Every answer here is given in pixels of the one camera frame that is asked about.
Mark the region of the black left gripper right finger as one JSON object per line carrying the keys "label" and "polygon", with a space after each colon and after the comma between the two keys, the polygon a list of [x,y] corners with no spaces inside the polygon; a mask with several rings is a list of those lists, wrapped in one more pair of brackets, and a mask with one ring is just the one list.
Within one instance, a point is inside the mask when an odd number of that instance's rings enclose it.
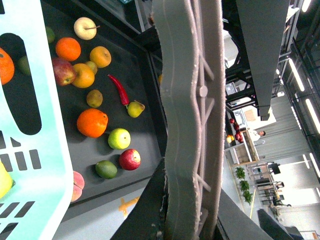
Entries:
{"label": "black left gripper right finger", "polygon": [[271,237],[254,223],[234,201],[221,190],[218,219],[214,232],[216,240],[270,240]]}

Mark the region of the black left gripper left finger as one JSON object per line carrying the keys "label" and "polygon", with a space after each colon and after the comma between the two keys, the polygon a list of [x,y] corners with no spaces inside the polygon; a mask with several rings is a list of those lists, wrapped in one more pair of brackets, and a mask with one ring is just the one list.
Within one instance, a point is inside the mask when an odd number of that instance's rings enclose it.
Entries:
{"label": "black left gripper left finger", "polygon": [[111,237],[112,240],[163,240],[168,211],[168,177],[160,160],[135,207]]}

